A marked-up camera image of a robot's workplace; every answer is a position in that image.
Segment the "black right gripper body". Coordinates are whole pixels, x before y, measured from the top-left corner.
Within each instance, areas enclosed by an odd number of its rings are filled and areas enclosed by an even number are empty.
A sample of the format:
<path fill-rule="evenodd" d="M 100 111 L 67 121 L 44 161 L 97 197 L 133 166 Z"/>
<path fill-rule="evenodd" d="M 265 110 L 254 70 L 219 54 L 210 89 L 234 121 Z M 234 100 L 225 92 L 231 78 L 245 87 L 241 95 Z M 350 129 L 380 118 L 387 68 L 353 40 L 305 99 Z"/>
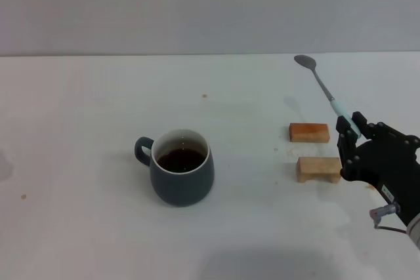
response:
<path fill-rule="evenodd" d="M 354 150 L 354 164 L 346 181 L 372 185 L 388 204 L 400 206 L 398 217 L 409 224 L 419 214 L 418 146 L 398 140 L 369 140 Z"/>

